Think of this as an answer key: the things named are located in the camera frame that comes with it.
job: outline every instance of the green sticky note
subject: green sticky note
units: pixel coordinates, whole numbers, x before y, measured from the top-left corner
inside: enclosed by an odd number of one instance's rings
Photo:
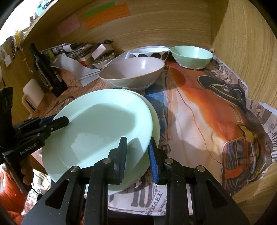
[[[101,11],[105,10],[105,9],[114,7],[115,5],[116,4],[114,2],[105,3],[105,4],[103,4],[103,5],[101,5],[101,6],[97,7],[97,8],[94,8],[94,9],[86,12],[85,13],[85,18],[88,18],[88,17],[90,17],[90,16],[92,16],[92,15],[98,13],[98,12],[101,12]]]

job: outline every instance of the white mug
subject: white mug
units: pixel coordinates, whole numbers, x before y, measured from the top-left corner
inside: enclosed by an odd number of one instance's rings
[[[39,106],[39,103],[44,97],[44,92],[37,83],[35,79],[31,79],[23,88],[23,97],[22,97],[22,104],[25,108],[30,112],[33,113],[34,109]]]

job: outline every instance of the pink sticky note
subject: pink sticky note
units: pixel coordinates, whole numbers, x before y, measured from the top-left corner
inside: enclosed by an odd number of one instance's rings
[[[76,14],[71,15],[66,20],[64,20],[59,26],[58,31],[61,37],[69,35],[71,32],[79,28],[81,25],[79,23],[78,17]]]

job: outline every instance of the mug handle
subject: mug handle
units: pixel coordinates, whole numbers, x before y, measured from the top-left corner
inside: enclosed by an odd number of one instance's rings
[[[22,104],[25,106],[25,108],[31,113],[34,113],[34,110],[29,106],[29,104],[27,103],[27,95],[23,95],[22,99],[21,99]]]

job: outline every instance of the metal screw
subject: metal screw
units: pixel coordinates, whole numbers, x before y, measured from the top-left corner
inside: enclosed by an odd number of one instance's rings
[[[174,161],[173,161],[173,159],[171,159],[171,158],[167,158],[167,159],[165,159],[165,163],[166,164],[171,164],[171,163],[173,163]]]
[[[197,170],[198,170],[199,172],[204,172],[204,171],[205,171],[205,167],[204,167],[204,166],[198,166],[198,167],[197,167]]]
[[[76,171],[78,171],[79,170],[79,168],[77,167],[77,166],[72,166],[71,168],[70,168],[70,171],[71,172],[76,172]]]
[[[104,158],[103,163],[109,164],[112,160],[110,158]]]

